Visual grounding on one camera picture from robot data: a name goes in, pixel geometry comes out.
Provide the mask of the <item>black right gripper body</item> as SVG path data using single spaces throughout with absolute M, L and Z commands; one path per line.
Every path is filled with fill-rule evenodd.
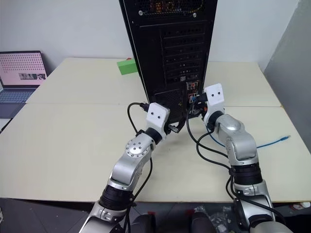
M 196 97 L 195 103 L 195 116 L 204 117 L 207 113 L 208 106 L 207 106 L 207 94 L 202 93 L 201 95 Z

